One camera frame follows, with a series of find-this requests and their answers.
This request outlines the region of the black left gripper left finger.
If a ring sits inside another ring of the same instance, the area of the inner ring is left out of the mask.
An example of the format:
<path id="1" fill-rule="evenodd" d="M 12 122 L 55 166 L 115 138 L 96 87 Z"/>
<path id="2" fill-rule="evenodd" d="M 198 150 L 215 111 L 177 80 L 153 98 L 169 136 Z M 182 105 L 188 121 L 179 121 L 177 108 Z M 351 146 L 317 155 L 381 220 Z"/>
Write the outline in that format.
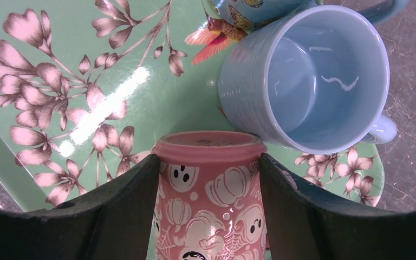
<path id="1" fill-rule="evenodd" d="M 158 178 L 151 154 L 54 209 L 0 211 L 0 259 L 145 259 Z"/>

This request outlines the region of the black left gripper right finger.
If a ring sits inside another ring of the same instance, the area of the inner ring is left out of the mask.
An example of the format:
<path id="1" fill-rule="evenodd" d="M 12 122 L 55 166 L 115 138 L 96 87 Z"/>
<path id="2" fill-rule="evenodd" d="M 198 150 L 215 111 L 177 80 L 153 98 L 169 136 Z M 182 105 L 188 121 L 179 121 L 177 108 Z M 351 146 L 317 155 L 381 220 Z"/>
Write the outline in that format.
<path id="1" fill-rule="evenodd" d="M 272 259 L 416 259 L 416 211 L 386 211 L 342 198 L 259 159 Z"/>

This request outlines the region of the pink mug maroon inside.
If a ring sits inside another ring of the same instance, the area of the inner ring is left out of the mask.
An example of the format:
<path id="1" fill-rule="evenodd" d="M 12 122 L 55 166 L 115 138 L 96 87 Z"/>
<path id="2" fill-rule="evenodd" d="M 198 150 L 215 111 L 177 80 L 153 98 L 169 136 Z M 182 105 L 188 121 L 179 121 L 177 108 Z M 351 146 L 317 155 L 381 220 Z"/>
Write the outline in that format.
<path id="1" fill-rule="evenodd" d="M 159 139 L 155 259 L 265 259 L 267 226 L 253 135 L 192 131 Z"/>

